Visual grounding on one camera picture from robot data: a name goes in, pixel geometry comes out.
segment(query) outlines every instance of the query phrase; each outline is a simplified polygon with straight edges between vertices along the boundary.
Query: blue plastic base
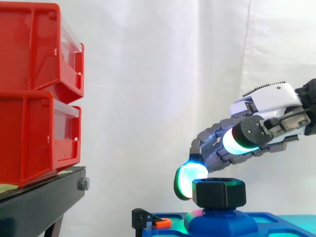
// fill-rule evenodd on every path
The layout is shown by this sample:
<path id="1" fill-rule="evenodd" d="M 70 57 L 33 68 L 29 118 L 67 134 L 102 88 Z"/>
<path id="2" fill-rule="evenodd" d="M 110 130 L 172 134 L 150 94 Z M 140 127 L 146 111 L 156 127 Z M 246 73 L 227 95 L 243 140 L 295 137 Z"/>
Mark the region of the blue plastic base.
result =
<path id="1" fill-rule="evenodd" d="M 171 219 L 171 228 L 154 229 L 149 223 L 143 237 L 316 237 L 316 215 L 202 210 L 156 215 Z"/>

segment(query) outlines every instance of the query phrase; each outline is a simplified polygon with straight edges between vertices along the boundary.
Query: screw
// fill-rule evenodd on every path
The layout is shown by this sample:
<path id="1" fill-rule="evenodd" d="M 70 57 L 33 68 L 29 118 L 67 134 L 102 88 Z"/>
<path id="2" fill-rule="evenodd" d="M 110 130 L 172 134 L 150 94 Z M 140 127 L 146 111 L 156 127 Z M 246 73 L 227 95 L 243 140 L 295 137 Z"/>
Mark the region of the screw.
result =
<path id="1" fill-rule="evenodd" d="M 86 177 L 79 178 L 77 182 L 77 189 L 81 191 L 87 191 L 90 187 L 90 179 Z"/>

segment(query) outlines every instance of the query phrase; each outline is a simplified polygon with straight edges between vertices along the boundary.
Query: white curtain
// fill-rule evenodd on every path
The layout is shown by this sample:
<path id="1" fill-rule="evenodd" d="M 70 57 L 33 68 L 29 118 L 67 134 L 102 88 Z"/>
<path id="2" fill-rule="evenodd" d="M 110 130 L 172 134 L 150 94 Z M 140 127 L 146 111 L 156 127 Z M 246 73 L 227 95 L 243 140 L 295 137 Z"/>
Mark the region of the white curtain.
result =
<path id="1" fill-rule="evenodd" d="M 312 0 L 56 2 L 85 44 L 85 96 L 74 104 L 91 180 L 61 237 L 131 237 L 134 208 L 197 209 L 173 193 L 196 135 L 255 86 L 316 76 Z M 212 176 L 246 182 L 242 210 L 313 214 L 315 139 Z"/>

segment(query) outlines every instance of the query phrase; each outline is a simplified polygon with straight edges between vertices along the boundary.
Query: robotic hand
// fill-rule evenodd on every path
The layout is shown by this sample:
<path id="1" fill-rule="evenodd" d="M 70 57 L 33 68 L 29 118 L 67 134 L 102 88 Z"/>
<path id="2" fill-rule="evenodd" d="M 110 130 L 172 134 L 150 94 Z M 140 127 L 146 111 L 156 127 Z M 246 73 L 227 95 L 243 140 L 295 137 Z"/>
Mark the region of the robotic hand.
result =
<path id="1" fill-rule="evenodd" d="M 192 198 L 192 181 L 266 152 L 284 151 L 298 135 L 316 133 L 316 79 L 296 90 L 290 84 L 266 84 L 230 105 L 231 118 L 193 140 L 189 160 L 176 172 L 178 198 Z"/>

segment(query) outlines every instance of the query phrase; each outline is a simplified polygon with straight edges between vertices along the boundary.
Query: red plastic bin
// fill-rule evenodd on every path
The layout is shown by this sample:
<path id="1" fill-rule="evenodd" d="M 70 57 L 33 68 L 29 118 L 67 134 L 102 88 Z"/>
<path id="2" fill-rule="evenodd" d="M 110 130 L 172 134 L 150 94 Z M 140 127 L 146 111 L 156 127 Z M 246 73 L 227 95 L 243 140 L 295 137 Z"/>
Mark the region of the red plastic bin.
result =
<path id="1" fill-rule="evenodd" d="M 54 3 L 0 1 L 0 90 L 48 90 L 69 104 L 83 97 L 84 46 Z"/>
<path id="2" fill-rule="evenodd" d="M 23 187 L 80 162 L 81 109 L 49 91 L 0 91 L 0 184 Z"/>

